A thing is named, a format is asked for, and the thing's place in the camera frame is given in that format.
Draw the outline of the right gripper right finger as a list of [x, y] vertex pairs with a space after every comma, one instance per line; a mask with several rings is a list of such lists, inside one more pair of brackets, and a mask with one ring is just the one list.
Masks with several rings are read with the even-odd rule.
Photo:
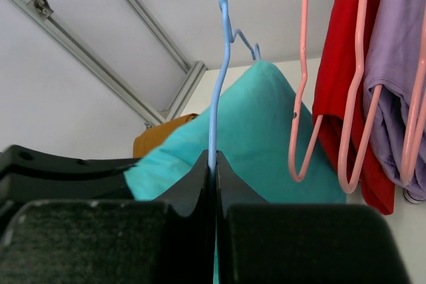
[[217, 155], [220, 283], [408, 283], [391, 230], [373, 209], [271, 204]]

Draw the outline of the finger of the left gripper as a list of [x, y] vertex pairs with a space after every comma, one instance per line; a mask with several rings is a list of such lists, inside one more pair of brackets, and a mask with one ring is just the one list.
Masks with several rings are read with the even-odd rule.
[[35, 200], [132, 200], [124, 172], [137, 161], [67, 158], [12, 145], [1, 152], [1, 223]]

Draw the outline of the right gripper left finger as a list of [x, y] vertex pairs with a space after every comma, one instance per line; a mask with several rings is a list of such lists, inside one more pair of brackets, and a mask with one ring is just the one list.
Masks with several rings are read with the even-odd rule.
[[35, 200], [1, 223], [2, 283], [208, 283], [207, 155], [150, 201]]

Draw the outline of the brown trousers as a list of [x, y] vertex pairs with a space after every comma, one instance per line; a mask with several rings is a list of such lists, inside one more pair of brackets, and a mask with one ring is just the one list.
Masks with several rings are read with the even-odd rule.
[[160, 146], [177, 128], [190, 122], [198, 116], [196, 113], [187, 114], [164, 124], [146, 129], [134, 139], [132, 155], [134, 158], [143, 158], [151, 150]]

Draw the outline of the teal trousers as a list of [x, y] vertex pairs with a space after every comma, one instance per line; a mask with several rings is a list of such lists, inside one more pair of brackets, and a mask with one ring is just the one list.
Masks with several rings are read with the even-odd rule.
[[250, 67], [220, 97], [217, 147], [233, 171], [271, 204], [342, 204], [345, 196], [320, 147], [300, 183], [286, 160], [294, 90], [273, 64]]

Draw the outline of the pink hanger of yellow trousers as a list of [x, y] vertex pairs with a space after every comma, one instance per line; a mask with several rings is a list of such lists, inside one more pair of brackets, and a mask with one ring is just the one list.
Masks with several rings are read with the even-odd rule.
[[423, 25], [421, 29], [419, 61], [417, 65], [415, 82], [413, 85], [413, 94], [409, 106], [405, 138], [403, 142], [400, 176], [403, 186], [407, 186], [413, 177], [413, 171], [417, 161], [417, 155], [419, 153], [421, 137], [423, 135], [423, 128], [425, 125], [425, 98], [423, 99], [423, 102], [420, 102], [424, 80], [425, 25]]

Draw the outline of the blue hanger of teal trousers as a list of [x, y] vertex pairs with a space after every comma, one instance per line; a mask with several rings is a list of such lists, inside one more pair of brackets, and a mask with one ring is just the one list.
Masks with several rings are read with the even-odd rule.
[[222, 86], [230, 63], [231, 44], [233, 44], [236, 38], [239, 37], [250, 51], [252, 60], [258, 61], [261, 59], [259, 44], [255, 43], [254, 46], [252, 46], [240, 29], [232, 28], [228, 0], [218, 0], [218, 4], [222, 15], [222, 29], [224, 34], [224, 57], [210, 102], [208, 166], [212, 173], [216, 170], [217, 163], [218, 105], [220, 93], [222, 91]]

